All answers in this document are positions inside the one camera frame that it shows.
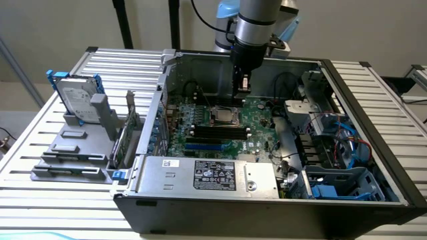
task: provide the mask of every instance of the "power supply label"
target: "power supply label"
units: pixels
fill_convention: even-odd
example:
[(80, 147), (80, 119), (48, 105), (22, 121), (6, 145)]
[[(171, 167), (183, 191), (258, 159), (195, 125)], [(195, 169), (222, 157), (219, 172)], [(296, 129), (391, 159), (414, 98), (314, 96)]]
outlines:
[(192, 186), (198, 190), (236, 191), (235, 163), (195, 161)]

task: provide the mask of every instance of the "white label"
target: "white label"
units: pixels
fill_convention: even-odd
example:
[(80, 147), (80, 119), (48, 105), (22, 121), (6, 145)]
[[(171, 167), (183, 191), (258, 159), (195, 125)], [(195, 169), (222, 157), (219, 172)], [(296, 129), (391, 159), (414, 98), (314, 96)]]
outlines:
[(63, 92), (71, 105), (71, 111), (87, 123), (99, 123), (96, 108), (91, 105), (91, 95), (83, 89), (64, 87)]
[(178, 168), (180, 166), (180, 160), (176, 159), (164, 159), (162, 167)]

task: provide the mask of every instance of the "wall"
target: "wall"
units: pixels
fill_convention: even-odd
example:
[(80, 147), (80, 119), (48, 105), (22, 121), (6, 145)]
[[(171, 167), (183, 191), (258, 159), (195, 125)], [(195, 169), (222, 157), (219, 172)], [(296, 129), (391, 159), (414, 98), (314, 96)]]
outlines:
[[(215, 24), (220, 0), (195, 0)], [(299, 0), (302, 21), (290, 43), (292, 56), (369, 61), (382, 75), (401, 76), (427, 64), (426, 0)], [(134, 46), (171, 47), (167, 0), (127, 0)], [(46, 83), (47, 69), (67, 71), (87, 46), (123, 48), (111, 0), (2, 0), (0, 36), (28, 77)], [(214, 31), (180, 1), (182, 48), (211, 50)], [(0, 60), (0, 81), (18, 81)]]

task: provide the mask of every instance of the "metal pole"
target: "metal pole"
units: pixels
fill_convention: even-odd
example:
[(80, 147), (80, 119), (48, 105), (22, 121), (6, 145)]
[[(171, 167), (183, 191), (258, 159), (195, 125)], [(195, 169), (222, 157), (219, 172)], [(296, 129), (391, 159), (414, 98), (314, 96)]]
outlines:
[(124, 0), (112, 0), (112, 5), (115, 8), (115, 13), (118, 14), (123, 44), (126, 49), (134, 49), (126, 1)]
[(32, 81), (28, 79), (28, 77), (27, 77), (27, 75), (26, 75), (19, 63), (16, 62), (12, 53), (10, 52), (10, 49), (8, 49), (7, 45), (6, 45), (6, 43), (3, 42), (2, 36), (0, 36), (0, 52), (2, 52), (8, 64), (11, 65), (11, 67), (12, 67), (12, 69), (15, 71), (23, 86), (27, 89), (27, 92), (32, 96), (35, 103), (42, 108), (44, 106), (44, 104), (46, 104), (46, 101), (43, 100), (42, 95), (40, 95), (40, 93), (39, 93)]
[(168, 0), (168, 21), (171, 26), (172, 48), (182, 49), (180, 40), (180, 0)]

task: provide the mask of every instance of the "motherboard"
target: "motherboard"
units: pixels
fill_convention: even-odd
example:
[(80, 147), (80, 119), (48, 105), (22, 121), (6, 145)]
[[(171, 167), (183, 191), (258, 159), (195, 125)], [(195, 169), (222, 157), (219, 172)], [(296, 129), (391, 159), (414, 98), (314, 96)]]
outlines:
[(240, 107), (171, 98), (167, 106), (168, 157), (234, 159), (270, 163), (278, 141), (267, 100), (247, 97)]

